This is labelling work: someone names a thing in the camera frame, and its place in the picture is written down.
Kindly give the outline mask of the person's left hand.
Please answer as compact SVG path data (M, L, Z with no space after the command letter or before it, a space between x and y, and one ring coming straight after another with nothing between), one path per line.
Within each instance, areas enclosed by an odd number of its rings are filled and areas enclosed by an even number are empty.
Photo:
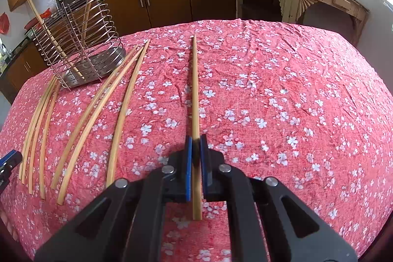
M3 209L1 209L1 221L6 226L6 229L11 234L13 240L18 241L19 240L18 234L14 230L12 223L10 222L9 218L7 217L7 214L5 213L5 211Z

